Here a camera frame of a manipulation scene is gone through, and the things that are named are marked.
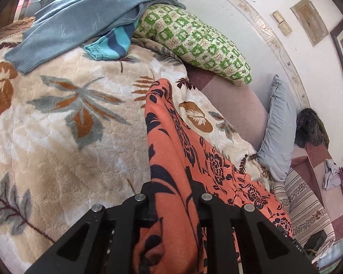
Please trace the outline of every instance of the light blue pillow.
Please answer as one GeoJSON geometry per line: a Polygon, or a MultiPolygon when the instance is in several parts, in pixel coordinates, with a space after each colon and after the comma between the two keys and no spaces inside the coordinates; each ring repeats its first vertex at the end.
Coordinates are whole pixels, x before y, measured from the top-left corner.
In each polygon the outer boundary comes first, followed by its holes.
{"type": "Polygon", "coordinates": [[[297,106],[291,90],[285,81],[275,75],[271,85],[268,123],[257,159],[278,182],[285,181],[291,168],[296,120],[297,106]]]}

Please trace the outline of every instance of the pillowcase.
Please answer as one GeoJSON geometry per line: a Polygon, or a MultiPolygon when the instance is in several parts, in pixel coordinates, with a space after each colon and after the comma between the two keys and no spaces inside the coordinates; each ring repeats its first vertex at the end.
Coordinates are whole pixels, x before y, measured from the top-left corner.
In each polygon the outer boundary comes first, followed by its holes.
{"type": "Polygon", "coordinates": [[[184,62],[215,72],[238,86],[251,82],[251,68],[235,44],[176,6],[150,6],[141,16],[134,37],[156,41],[184,62]]]}
{"type": "Polygon", "coordinates": [[[258,162],[274,180],[284,182],[291,167],[296,137],[297,107],[288,84],[275,75],[271,85],[270,111],[258,162]]]}

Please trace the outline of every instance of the striped blue cloth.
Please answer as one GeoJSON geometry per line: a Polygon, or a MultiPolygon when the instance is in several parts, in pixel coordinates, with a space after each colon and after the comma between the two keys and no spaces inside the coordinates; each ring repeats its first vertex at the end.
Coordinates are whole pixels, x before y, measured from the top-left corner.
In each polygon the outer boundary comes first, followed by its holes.
{"type": "Polygon", "coordinates": [[[127,55],[131,38],[139,20],[118,26],[92,44],[85,45],[85,51],[96,61],[117,60],[127,55]]]}

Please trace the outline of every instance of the switch plate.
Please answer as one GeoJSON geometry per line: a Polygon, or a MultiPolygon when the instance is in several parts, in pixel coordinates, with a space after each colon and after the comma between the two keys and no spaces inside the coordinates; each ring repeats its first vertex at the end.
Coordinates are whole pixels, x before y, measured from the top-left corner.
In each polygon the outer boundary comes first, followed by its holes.
{"type": "Polygon", "coordinates": [[[284,22],[284,18],[283,18],[283,16],[280,14],[280,12],[278,10],[274,11],[271,15],[273,15],[273,17],[276,19],[278,24],[284,22]]]}
{"type": "Polygon", "coordinates": [[[288,36],[290,33],[292,33],[292,29],[286,21],[281,22],[278,25],[278,28],[282,31],[284,36],[288,36]]]}

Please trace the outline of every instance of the green patterned pillow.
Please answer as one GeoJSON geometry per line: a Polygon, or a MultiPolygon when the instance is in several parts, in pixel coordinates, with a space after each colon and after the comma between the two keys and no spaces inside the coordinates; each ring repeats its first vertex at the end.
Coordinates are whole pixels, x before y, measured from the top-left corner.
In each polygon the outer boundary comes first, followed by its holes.
{"type": "Polygon", "coordinates": [[[235,44],[196,16],[167,4],[154,4],[142,15],[134,37],[150,38],[184,62],[213,71],[238,86],[251,82],[251,69],[235,44]]]}

